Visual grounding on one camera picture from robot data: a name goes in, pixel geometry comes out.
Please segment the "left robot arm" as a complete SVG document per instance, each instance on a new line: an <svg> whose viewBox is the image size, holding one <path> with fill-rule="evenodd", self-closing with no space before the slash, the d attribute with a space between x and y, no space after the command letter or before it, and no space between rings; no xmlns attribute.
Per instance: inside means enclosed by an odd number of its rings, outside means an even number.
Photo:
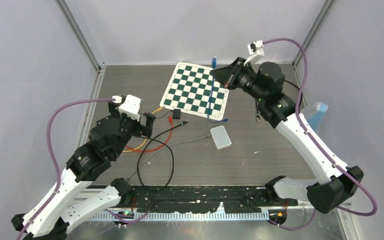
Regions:
<svg viewBox="0 0 384 240"><path fill-rule="evenodd" d="M141 124L140 103L108 101L109 116L89 132L89 140L78 147L59 174L53 188L29 212L15 215L11 222L23 240L64 240L83 222L120 205L128 207L134 190L123 178L114 179L101 192L73 204L73 200L116 161L132 137L150 137L155 116L145 113Z"/></svg>

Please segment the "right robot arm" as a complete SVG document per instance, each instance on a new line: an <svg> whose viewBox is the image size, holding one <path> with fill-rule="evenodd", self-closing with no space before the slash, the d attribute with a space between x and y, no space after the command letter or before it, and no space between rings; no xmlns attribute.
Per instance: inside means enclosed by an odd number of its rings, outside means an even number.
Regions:
<svg viewBox="0 0 384 240"><path fill-rule="evenodd" d="M291 179L278 176L265 186L265 198L271 205L284 199L311 203L327 214L352 197L364 176L358 166L349 167L326 147L309 126L304 115L295 112L295 102L283 93L285 75L273 62L262 63L258 71L238 57L232 64L212 69L210 75L225 89L242 89L257 101L258 111L275 130L295 147L315 178Z"/></svg>

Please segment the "white router box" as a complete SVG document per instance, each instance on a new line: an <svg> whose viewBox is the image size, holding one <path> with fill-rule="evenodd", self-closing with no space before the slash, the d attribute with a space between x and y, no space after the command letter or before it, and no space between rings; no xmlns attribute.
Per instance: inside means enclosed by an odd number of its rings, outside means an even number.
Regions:
<svg viewBox="0 0 384 240"><path fill-rule="evenodd" d="M223 125L213 127L210 129L210 134L218 150L227 148L232 145L232 141Z"/></svg>

